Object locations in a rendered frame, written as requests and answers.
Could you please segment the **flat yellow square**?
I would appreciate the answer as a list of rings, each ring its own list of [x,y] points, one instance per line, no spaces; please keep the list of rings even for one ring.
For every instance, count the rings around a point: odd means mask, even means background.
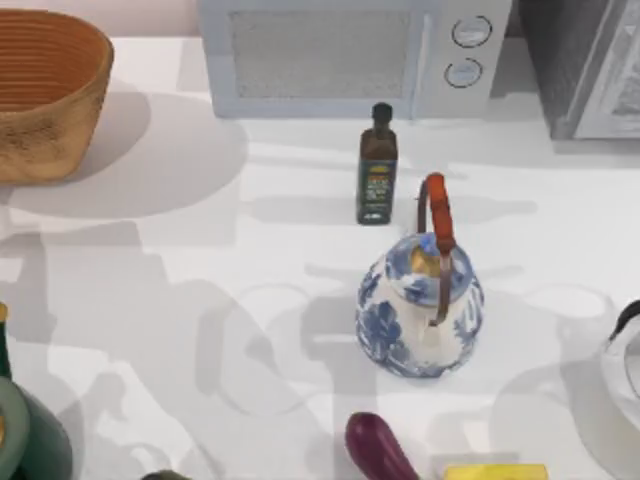
[[[549,480],[541,464],[473,464],[446,469],[443,480]]]

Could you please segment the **blue and white teapot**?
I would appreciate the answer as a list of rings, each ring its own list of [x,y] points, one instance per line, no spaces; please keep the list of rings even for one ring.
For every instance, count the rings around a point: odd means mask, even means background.
[[[374,262],[357,293],[355,332],[366,356],[405,378],[434,379],[470,358],[485,296],[457,243],[445,178],[423,181],[416,230]]]

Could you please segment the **microwave knob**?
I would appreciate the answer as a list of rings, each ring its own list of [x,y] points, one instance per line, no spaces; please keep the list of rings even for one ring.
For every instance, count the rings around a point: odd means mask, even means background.
[[[444,80],[455,89],[465,89],[475,85],[484,73],[483,65],[473,59],[464,58],[457,63],[450,63],[444,70]]]
[[[476,48],[488,41],[493,32],[493,25],[482,15],[458,20],[452,30],[451,38],[461,48]]]

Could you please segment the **green teapot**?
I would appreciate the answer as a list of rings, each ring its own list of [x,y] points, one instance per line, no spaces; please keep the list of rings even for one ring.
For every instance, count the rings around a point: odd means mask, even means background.
[[[73,480],[73,450],[56,416],[13,380],[0,302],[0,480]]]

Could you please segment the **purple eggplant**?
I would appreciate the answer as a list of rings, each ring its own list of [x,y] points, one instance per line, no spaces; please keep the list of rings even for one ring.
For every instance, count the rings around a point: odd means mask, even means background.
[[[345,445],[367,480],[421,480],[387,422],[375,413],[349,417]]]

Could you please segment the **pale microwave oven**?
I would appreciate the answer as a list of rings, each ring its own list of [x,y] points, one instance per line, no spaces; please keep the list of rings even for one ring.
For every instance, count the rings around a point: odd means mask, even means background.
[[[366,118],[379,102],[398,118],[483,112],[513,0],[197,0],[215,113],[227,118]],[[461,48],[454,24],[493,25],[486,43]],[[445,68],[484,67],[455,89]]]

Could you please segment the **dark green bottle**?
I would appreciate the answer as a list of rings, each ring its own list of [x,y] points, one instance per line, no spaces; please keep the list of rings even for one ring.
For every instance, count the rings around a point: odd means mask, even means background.
[[[379,102],[372,107],[372,126],[360,135],[356,190],[356,219],[365,226],[391,221],[398,167],[398,144],[390,123],[393,108]]]

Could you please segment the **woven wooden basket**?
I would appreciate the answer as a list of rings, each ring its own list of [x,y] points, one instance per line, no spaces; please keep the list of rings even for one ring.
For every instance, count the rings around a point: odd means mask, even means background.
[[[0,8],[0,185],[56,182],[88,151],[114,62],[81,18]]]

